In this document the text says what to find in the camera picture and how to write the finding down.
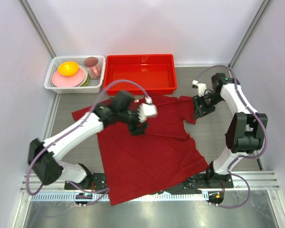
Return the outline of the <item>red t-shirt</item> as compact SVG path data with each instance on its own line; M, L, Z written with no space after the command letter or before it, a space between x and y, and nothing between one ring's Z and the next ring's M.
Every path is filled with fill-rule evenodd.
M170 188L208 167L184 129L184 123L196 122L192 99L153 95L152 100L158 114L148 120L145 134L130 135L124 123L97 134L111 205Z

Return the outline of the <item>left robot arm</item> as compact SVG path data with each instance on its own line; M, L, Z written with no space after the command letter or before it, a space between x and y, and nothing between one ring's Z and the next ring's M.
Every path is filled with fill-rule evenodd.
M63 162L62 158L90 136L116 123L126 124L133 136L144 134L148 126L147 119L157 115L157 108L149 96L137 108L130 107L133 101L131 93L120 91L108 103L96 102L62 132L43 141L38 138L31 141L28 153L30 170L45 186L61 180L76 184L80 189L88 189L93 182L90 170L80 163Z

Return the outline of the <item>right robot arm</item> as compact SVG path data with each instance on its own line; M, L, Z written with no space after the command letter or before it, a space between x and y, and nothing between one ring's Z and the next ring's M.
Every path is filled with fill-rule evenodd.
M193 80L192 86L198 90L193 97L194 119L197 120L216 110L216 105L226 102L233 117L225 133L225 149L206 169L204 180L209 187L230 183L232 169L242 159L253 159L255 151L264 149L268 117L250 106L244 96L240 82L228 78L224 73L216 73L211 78L212 89L206 84Z

